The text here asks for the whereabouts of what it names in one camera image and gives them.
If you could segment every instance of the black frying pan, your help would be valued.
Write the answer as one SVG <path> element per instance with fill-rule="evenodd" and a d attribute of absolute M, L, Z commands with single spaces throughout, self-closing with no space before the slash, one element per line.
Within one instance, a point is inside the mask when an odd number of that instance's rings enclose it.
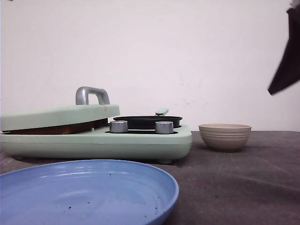
<path fill-rule="evenodd" d="M 178 128 L 181 119 L 182 117 L 178 116 L 122 116 L 114 118 L 114 120 L 126 120 L 128 129 L 155 129 L 155 122 L 158 121 L 171 121 L 174 128 Z"/>

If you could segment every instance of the ceramic bowl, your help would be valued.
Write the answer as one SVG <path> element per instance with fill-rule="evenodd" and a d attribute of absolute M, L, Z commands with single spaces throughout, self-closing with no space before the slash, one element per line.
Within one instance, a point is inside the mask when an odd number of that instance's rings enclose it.
<path fill-rule="evenodd" d="M 234 152 L 243 147 L 250 135 L 251 126 L 238 124 L 202 124 L 199 131 L 209 147 Z"/>

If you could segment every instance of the mint green cooking appliance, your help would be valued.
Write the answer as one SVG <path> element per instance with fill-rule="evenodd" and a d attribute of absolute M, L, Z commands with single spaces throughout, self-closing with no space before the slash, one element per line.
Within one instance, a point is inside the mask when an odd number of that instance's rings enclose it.
<path fill-rule="evenodd" d="M 98 105 L 89 105 L 89 94 L 97 96 Z M 166 112 L 163 108 L 157 115 Z M 2 115 L 1 149 L 11 156 L 155 159 L 165 164 L 189 153 L 192 134 L 188 126 L 180 125 L 171 134 L 151 130 L 111 133 L 107 119 L 119 114 L 119 106 L 110 104 L 104 89 L 80 87 L 76 105 Z M 69 127 L 80 127 L 79 132 Z"/>

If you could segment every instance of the plastic plate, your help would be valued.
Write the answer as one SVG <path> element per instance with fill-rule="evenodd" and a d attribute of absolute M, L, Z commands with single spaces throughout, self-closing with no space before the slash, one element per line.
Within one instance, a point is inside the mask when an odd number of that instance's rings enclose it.
<path fill-rule="evenodd" d="M 1 225 L 158 225 L 179 193 L 167 172 L 122 160 L 34 166 L 0 182 Z"/>

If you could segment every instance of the gray tabletop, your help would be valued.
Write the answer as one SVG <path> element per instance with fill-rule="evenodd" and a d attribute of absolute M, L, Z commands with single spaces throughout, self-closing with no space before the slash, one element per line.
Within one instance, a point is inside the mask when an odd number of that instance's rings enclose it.
<path fill-rule="evenodd" d="M 7 173 L 66 160 L 11 158 L 1 152 L 0 169 Z M 165 225 L 300 224 L 300 132 L 254 131 L 235 153 L 210 150 L 193 132 L 185 158 L 154 165 L 180 187 Z"/>

